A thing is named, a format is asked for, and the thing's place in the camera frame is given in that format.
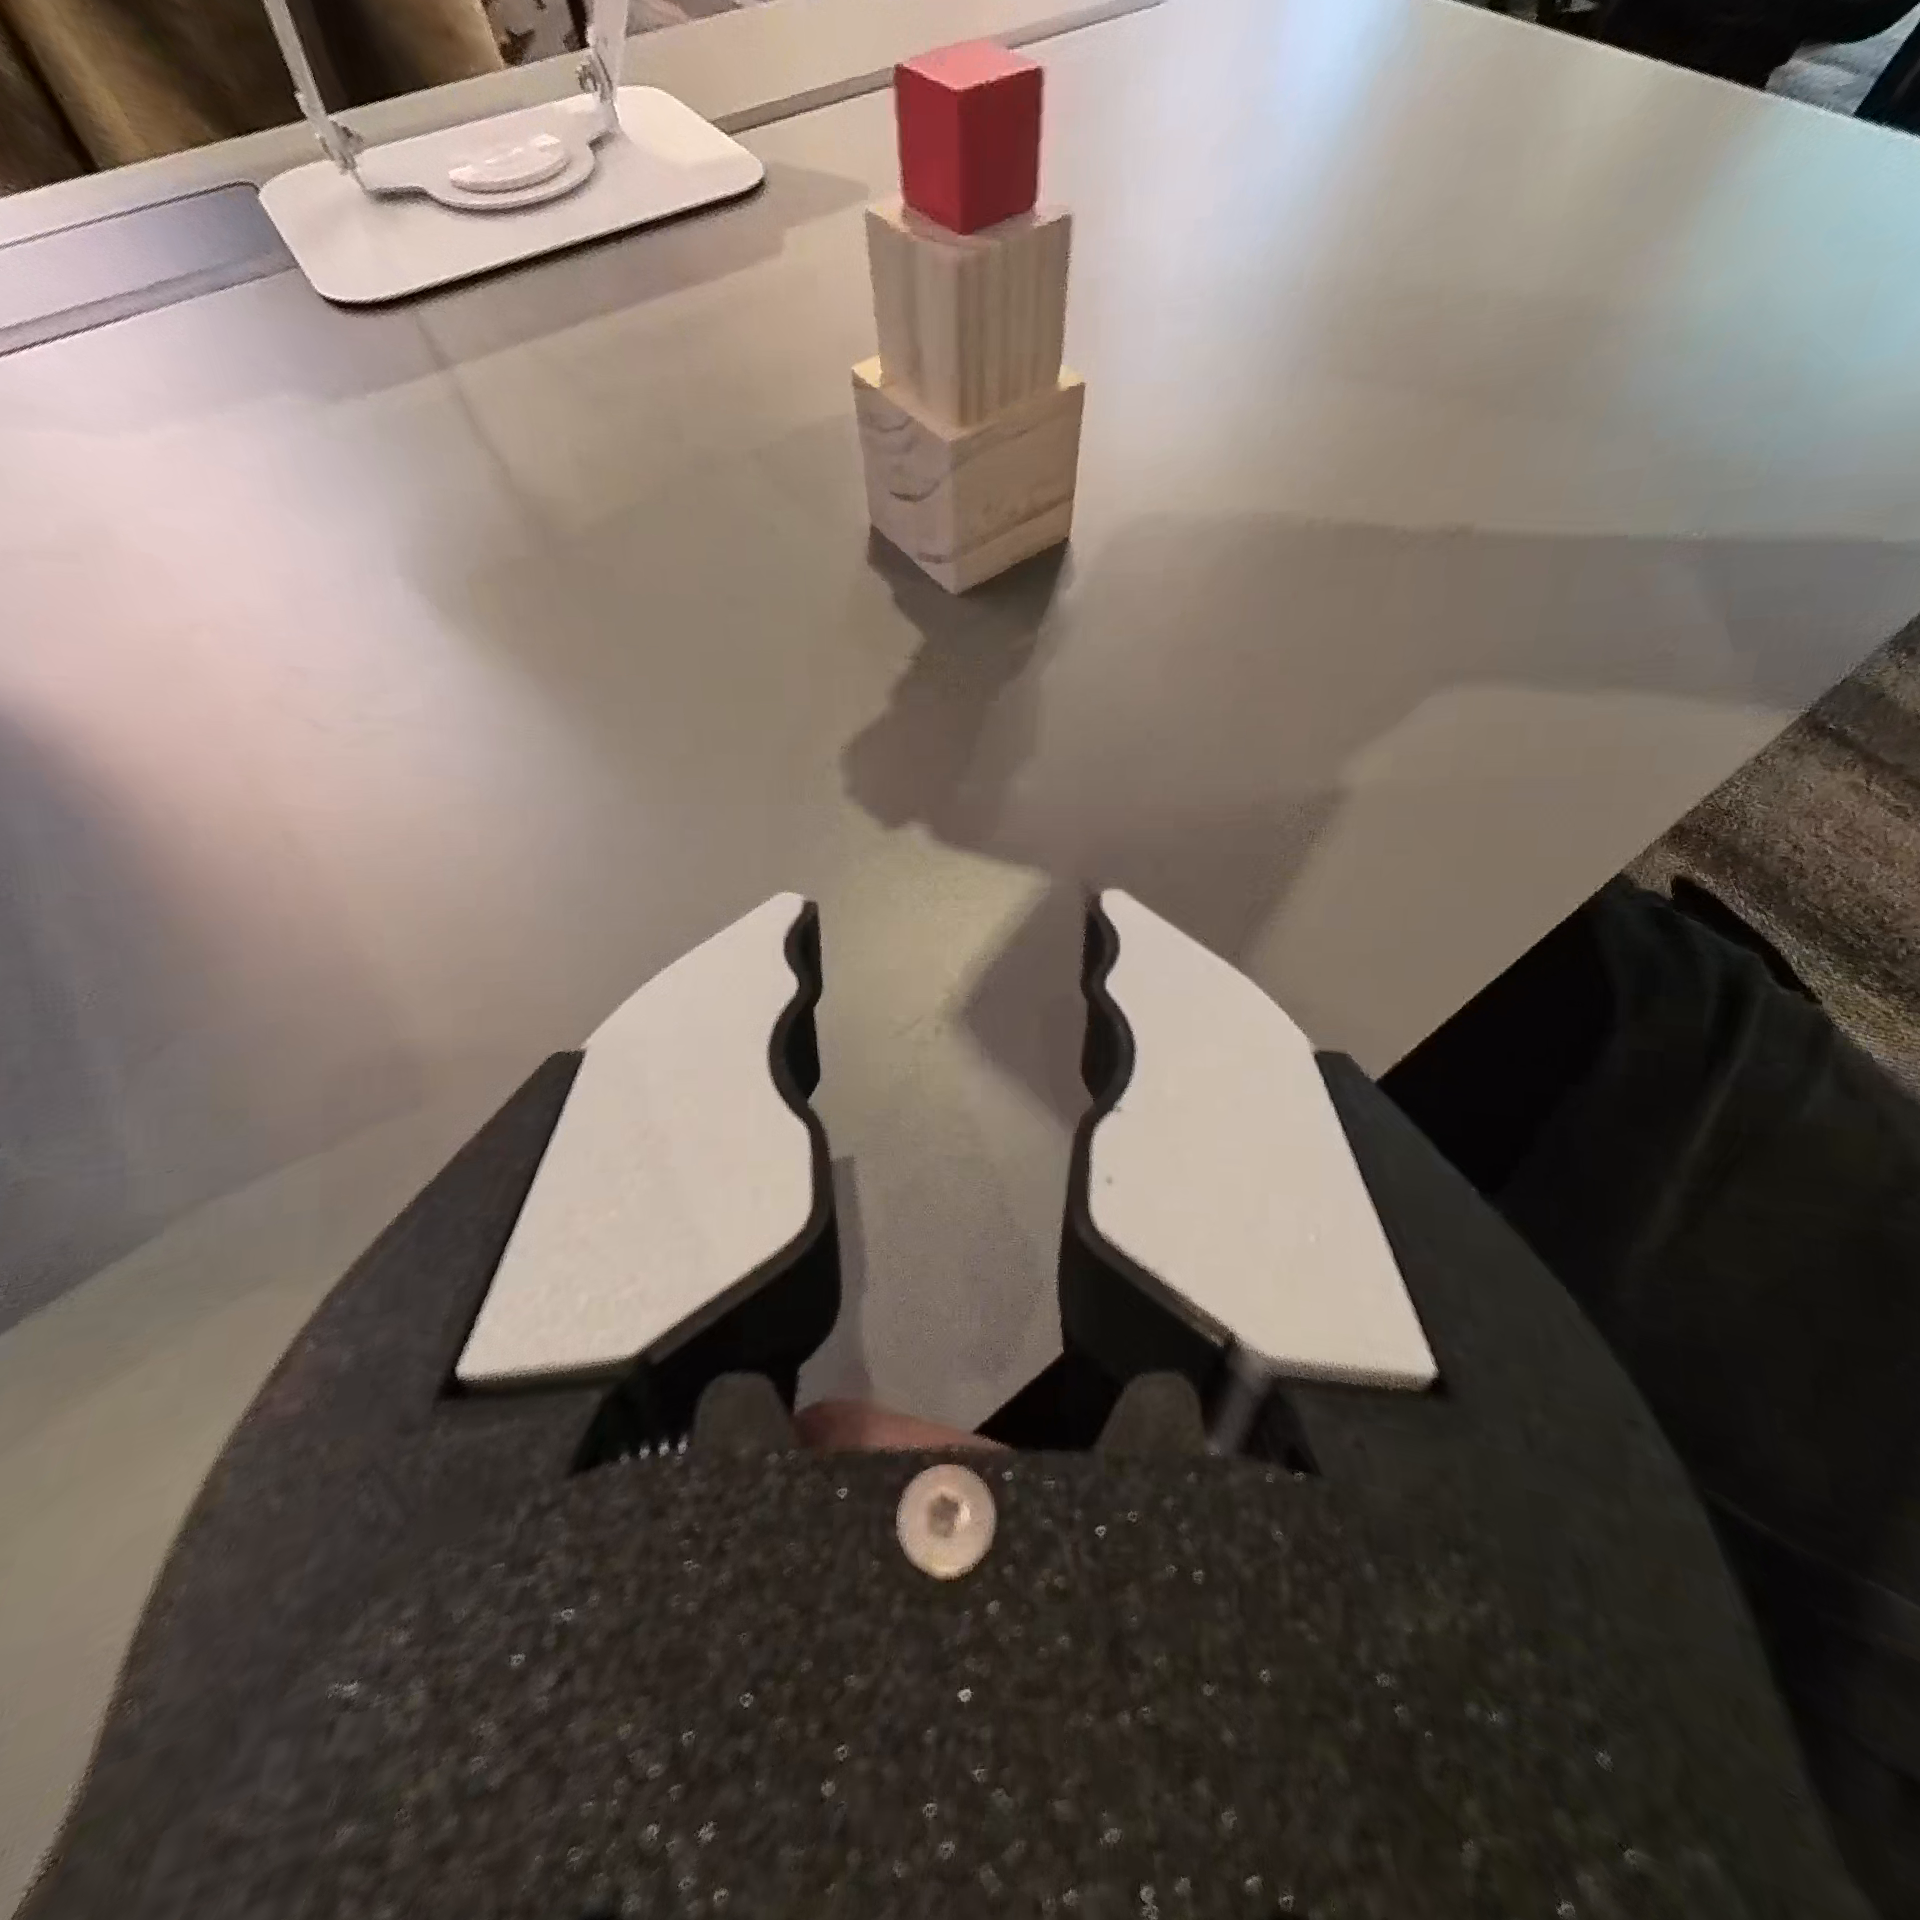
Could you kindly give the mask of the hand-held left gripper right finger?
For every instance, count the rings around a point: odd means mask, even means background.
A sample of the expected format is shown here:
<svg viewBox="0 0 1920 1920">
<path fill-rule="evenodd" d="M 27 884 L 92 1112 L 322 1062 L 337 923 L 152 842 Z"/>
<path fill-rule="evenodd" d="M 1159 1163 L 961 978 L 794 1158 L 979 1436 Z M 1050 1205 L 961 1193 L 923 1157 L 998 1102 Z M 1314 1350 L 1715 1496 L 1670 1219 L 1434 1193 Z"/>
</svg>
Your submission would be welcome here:
<svg viewBox="0 0 1920 1920">
<path fill-rule="evenodd" d="M 1089 1109 L 1060 1251 L 1070 1355 L 1174 1373 L 1208 1425 L 1283 1385 L 1422 1395 L 1438 1362 L 1305 1030 L 1121 888 L 1089 901 Z"/>
</svg>

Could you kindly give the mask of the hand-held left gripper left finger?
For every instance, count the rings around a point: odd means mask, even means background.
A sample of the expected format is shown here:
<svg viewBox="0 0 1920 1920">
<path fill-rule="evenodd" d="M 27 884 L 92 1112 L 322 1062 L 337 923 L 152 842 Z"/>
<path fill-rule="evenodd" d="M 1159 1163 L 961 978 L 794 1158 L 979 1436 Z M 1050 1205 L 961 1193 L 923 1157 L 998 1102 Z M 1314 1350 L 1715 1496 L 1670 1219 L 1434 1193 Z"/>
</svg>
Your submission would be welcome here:
<svg viewBox="0 0 1920 1920">
<path fill-rule="evenodd" d="M 590 1034 L 457 1388 L 604 1385 L 607 1427 L 690 1427 L 726 1377 L 794 1400 L 838 1321 L 823 985 L 816 902 L 775 893 Z"/>
</svg>

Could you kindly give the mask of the brown curtain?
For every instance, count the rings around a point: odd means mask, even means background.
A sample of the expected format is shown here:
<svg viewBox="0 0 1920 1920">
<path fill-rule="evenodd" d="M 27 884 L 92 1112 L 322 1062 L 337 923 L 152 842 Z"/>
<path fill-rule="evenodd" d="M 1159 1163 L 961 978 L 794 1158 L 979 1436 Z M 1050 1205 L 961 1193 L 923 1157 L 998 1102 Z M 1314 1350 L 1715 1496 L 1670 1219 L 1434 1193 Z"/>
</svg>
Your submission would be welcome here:
<svg viewBox="0 0 1920 1920">
<path fill-rule="evenodd" d="M 339 100 L 505 67 L 481 3 L 295 5 Z M 298 121 L 258 3 L 4 3 L 2 192 L 103 173 Z"/>
</svg>

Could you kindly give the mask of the medium plain wooden cube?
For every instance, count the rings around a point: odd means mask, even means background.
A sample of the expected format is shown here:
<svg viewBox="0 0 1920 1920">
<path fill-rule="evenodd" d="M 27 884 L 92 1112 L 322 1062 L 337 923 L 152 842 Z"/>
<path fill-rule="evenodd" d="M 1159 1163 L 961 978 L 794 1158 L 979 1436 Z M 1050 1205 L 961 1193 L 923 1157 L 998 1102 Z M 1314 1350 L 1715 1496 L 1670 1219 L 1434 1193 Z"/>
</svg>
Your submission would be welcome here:
<svg viewBox="0 0 1920 1920">
<path fill-rule="evenodd" d="M 900 200 L 867 209 L 881 378 L 947 425 L 1050 394 L 1066 364 L 1072 212 L 952 230 Z"/>
</svg>

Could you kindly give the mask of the person's legs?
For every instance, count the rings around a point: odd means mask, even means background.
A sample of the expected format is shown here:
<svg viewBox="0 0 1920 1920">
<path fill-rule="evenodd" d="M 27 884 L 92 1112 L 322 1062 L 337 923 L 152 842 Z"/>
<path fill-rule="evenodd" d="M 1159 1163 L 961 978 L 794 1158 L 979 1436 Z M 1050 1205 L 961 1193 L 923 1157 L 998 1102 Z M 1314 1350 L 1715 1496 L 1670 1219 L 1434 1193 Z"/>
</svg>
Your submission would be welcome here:
<svg viewBox="0 0 1920 1920">
<path fill-rule="evenodd" d="M 1626 878 L 1383 1091 L 1652 1408 L 1825 1793 L 1915 1844 L 1915 1098 L 1727 908 Z"/>
</svg>

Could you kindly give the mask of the small red wooden cube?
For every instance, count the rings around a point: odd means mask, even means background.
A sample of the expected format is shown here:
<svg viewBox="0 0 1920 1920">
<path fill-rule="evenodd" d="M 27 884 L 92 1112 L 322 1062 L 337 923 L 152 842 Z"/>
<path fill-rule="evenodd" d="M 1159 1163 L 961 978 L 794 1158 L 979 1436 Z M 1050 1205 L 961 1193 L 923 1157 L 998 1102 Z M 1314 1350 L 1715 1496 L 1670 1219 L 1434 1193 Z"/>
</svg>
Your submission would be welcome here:
<svg viewBox="0 0 1920 1920">
<path fill-rule="evenodd" d="M 904 204 L 948 234 L 975 235 L 1040 200 L 1044 69 L 990 38 L 896 64 Z"/>
</svg>

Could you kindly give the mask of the large plain wooden cube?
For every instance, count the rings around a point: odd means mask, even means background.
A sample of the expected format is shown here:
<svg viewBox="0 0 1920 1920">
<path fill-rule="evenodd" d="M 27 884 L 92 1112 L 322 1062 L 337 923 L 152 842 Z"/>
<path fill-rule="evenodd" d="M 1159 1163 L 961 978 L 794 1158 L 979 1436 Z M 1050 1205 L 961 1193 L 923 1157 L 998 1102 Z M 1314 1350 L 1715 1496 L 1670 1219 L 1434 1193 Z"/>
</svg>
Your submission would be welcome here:
<svg viewBox="0 0 1920 1920">
<path fill-rule="evenodd" d="M 1072 537 L 1086 382 L 982 424 L 938 419 L 912 392 L 852 365 L 855 432 L 871 528 L 947 593 L 972 593 Z"/>
</svg>

